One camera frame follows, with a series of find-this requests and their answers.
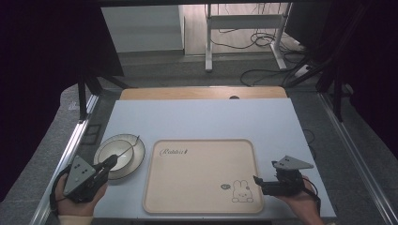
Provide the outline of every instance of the beige tray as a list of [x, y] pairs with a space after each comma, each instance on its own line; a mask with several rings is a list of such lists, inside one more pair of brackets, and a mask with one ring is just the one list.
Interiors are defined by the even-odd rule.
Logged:
[[148, 173], [148, 213], [257, 213], [264, 197], [247, 140], [158, 141]]

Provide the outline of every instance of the bunny illustration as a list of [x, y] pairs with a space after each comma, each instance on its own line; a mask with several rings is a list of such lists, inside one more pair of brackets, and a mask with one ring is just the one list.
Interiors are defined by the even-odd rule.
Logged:
[[253, 195], [249, 188], [248, 182], [245, 180], [234, 182], [234, 198], [233, 203], [252, 203]]

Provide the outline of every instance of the gray carpet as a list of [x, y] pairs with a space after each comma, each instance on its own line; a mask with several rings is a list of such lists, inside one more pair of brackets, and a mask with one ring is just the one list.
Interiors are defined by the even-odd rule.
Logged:
[[[205, 72], [203, 57], [182, 57], [178, 55], [138, 57], [120, 55], [126, 77], [120, 80], [131, 86], [209, 86], [242, 85], [240, 75], [249, 69], [276, 69], [272, 55], [225, 55], [216, 57], [213, 72]], [[284, 75], [271, 75], [271, 72], [247, 74], [243, 81], [257, 85], [279, 85]], [[363, 185], [361, 178], [337, 135], [318, 94], [314, 91], [316, 77], [294, 88], [287, 89], [292, 99], [303, 132], [314, 150], [315, 162], [327, 188], [337, 218], [325, 219], [338, 224], [375, 225], [384, 224], [372, 197]], [[114, 84], [101, 80], [107, 89], [99, 97], [90, 125], [99, 129], [99, 135], [87, 132], [79, 148], [79, 153], [87, 160], [92, 158], [99, 146], [101, 135], [106, 128], [108, 116], [120, 89]], [[64, 91], [61, 107], [49, 131], [43, 138], [36, 154], [32, 157], [14, 187], [0, 204], [0, 224], [28, 224], [54, 173], [69, 141], [69, 137], [79, 118], [79, 110], [73, 104], [78, 102], [77, 87]], [[359, 147], [365, 161], [371, 168], [380, 186], [398, 207], [398, 181], [392, 174], [398, 173], [396, 158], [386, 145], [361, 120], [348, 98], [343, 100], [344, 125]], [[57, 224], [49, 217], [46, 224]], [[131, 224], [130, 221], [116, 219], [95, 219], [93, 224]], [[301, 224], [296, 220], [272, 221], [272, 224]]]

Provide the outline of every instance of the white tabletop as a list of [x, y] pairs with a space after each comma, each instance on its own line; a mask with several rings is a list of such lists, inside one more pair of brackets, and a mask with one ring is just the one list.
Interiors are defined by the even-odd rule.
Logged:
[[294, 218], [288, 206], [264, 196], [258, 214], [149, 214], [143, 207], [154, 143], [159, 140], [247, 139], [252, 142], [260, 177], [276, 181], [272, 160], [288, 155], [314, 165], [302, 170], [316, 185], [321, 217], [335, 217], [328, 194], [289, 98], [206, 100], [119, 100], [102, 141], [121, 133], [140, 135], [145, 145], [141, 166], [129, 176], [109, 181], [95, 209], [96, 218], [129, 219], [279, 219]]

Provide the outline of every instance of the metal rail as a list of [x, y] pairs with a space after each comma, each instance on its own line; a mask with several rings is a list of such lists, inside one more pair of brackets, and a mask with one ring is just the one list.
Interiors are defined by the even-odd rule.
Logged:
[[333, 113], [332, 103], [328, 94], [322, 93], [318, 95], [325, 111], [330, 118], [331, 123], [334, 125], [337, 133], [339, 134], [348, 155], [351, 157], [354, 166], [357, 168], [360, 178], [373, 198], [381, 217], [383, 217], [386, 224], [397, 225], [398, 218], [394, 212], [394, 209], [392, 208], [392, 205], [390, 204], [389, 199], [387, 198], [381, 186], [375, 180], [375, 177], [373, 176], [369, 167], [366, 165], [360, 150], [351, 139], [347, 129], [344, 126], [344, 123], [341, 123]]
[[50, 214], [50, 193], [52, 191], [55, 177], [69, 164], [71, 157], [74, 156], [77, 147], [79, 145], [79, 142], [82, 139], [84, 131], [90, 120], [91, 113], [93, 112], [94, 107], [96, 106], [98, 98], [99, 97], [97, 96], [91, 96], [90, 99], [87, 101], [87, 113], [88, 113], [87, 119], [85, 119], [82, 123], [77, 124], [76, 128], [73, 130], [73, 133], [69, 139], [67, 147], [65, 148], [64, 154], [59, 160], [58, 166], [55, 169], [53, 177], [51, 178], [51, 181], [47, 186], [43, 194], [43, 197], [40, 200], [40, 203], [38, 204], [38, 208], [36, 209], [36, 212], [29, 223], [30, 225], [40, 225], [46, 223], [47, 217]]

